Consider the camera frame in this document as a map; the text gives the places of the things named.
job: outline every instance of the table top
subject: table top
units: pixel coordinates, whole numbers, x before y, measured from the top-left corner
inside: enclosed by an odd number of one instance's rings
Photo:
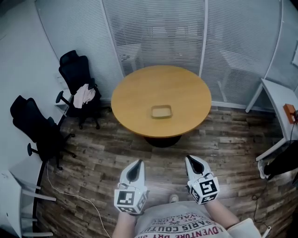
[[[262,79],[263,87],[266,93],[269,96],[269,99],[274,107],[274,110],[278,116],[278,120],[280,122],[283,135],[287,140],[298,139],[298,126],[294,126],[290,124],[287,115],[284,111],[284,105],[292,104],[295,109],[298,109],[298,99],[293,90],[290,88],[281,86],[279,84],[270,82],[268,80]]]
[[[20,184],[10,171],[0,172],[1,209],[5,214],[8,214],[7,219],[19,237],[22,237],[20,220],[21,190]]]
[[[152,106],[170,105],[172,117],[153,119]],[[126,76],[113,92],[118,121],[134,133],[165,138],[201,124],[211,108],[211,93],[196,74],[175,66],[150,66]]]

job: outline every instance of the gray t-shirt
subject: gray t-shirt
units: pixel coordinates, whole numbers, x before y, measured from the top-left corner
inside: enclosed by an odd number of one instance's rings
[[[225,230],[195,201],[154,206],[139,217],[135,238],[261,238],[252,220]]]

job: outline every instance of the round wooden table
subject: round wooden table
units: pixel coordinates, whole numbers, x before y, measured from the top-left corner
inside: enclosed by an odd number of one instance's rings
[[[170,105],[172,117],[154,119],[152,106]],[[150,66],[126,76],[113,92],[117,120],[152,145],[167,147],[207,117],[211,94],[196,74],[175,66]]]

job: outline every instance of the orange object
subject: orange object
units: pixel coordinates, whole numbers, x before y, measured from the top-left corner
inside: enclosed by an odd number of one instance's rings
[[[285,114],[287,114],[290,124],[294,124],[295,122],[293,121],[293,117],[292,117],[292,115],[294,115],[294,113],[295,113],[294,106],[291,104],[285,104],[284,111],[285,111]]]

